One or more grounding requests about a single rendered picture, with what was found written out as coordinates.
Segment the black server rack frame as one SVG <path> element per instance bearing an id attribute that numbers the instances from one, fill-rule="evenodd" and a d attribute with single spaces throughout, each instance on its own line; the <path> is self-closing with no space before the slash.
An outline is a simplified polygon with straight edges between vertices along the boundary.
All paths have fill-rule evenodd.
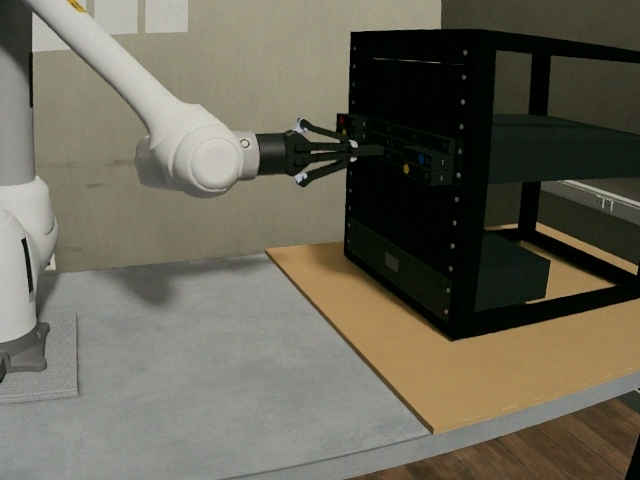
<path id="1" fill-rule="evenodd" d="M 532 54 L 539 121 L 493 114 L 500 49 Z M 635 275 L 536 230 L 541 181 L 640 177 L 639 134 L 547 115 L 551 56 L 640 63 L 640 51 L 484 29 L 350 32 L 348 113 L 455 138 L 456 153 L 453 185 L 349 162 L 344 255 L 453 342 L 640 298 L 640 261 Z M 484 229 L 488 184 L 521 182 L 518 228 Z M 545 298 L 551 261 L 521 239 L 621 285 L 474 315 Z"/>

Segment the tan flat board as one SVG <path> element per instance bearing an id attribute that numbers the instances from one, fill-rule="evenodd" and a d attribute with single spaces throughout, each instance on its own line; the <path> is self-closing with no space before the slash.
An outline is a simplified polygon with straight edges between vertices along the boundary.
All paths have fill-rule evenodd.
<path id="1" fill-rule="evenodd" d="M 619 285 L 529 240 L 551 261 L 544 299 Z M 344 241 L 265 254 L 433 434 L 640 371 L 640 298 L 453 342 L 344 255 Z"/>

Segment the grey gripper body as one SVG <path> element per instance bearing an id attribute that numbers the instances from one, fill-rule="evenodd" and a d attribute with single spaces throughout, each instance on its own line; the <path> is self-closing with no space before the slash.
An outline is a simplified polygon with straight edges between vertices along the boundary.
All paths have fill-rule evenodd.
<path id="1" fill-rule="evenodd" d="M 260 151 L 260 164 L 257 176 L 288 175 L 295 177 L 310 164 L 297 165 L 294 160 L 311 157 L 312 151 L 297 151 L 296 144 L 311 142 L 295 130 L 284 133 L 255 134 Z"/>

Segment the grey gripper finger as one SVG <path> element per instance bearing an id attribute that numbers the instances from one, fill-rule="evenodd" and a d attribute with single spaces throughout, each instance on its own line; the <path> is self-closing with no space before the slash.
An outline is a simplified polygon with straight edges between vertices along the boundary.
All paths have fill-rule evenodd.
<path id="1" fill-rule="evenodd" d="M 370 152 L 384 151 L 384 147 L 380 145 L 357 145 L 355 141 L 349 140 L 349 137 L 331 130 L 312 125 L 305 119 L 299 118 L 297 125 L 293 130 L 297 132 L 307 132 L 308 130 L 320 135 L 340 140 L 340 143 L 323 143 L 311 142 L 311 144 L 296 144 L 297 151 L 349 151 L 349 152 Z M 352 145 L 352 146 L 351 146 Z M 353 148 L 354 147 L 354 148 Z"/>
<path id="2" fill-rule="evenodd" d="M 296 183 L 303 188 L 306 187 L 308 184 L 310 184 L 314 180 L 317 180 L 319 178 L 322 178 L 327 175 L 346 169 L 348 167 L 348 162 L 356 161 L 357 156 L 384 155 L 384 151 L 370 151 L 370 152 L 335 151 L 335 152 L 315 153 L 311 155 L 312 155 L 311 157 L 296 158 L 294 162 L 297 165 L 304 165 L 304 164 L 312 164 L 312 163 L 325 162 L 325 161 L 335 161 L 335 160 L 339 160 L 339 161 L 314 169 L 312 171 L 307 172 L 306 174 L 300 173 L 296 175 L 294 177 L 296 180 Z"/>

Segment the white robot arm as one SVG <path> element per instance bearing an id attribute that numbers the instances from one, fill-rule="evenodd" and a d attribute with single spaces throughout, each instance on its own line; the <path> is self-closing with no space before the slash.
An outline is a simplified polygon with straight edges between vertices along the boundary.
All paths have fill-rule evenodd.
<path id="1" fill-rule="evenodd" d="M 50 327 L 37 326 L 35 296 L 59 232 L 49 187 L 36 176 L 33 13 L 145 125 L 149 136 L 135 152 L 142 185 L 214 198 L 254 180 L 260 164 L 254 132 L 230 131 L 200 104 L 177 99 L 75 0 L 0 0 L 0 381 L 47 369 Z"/>

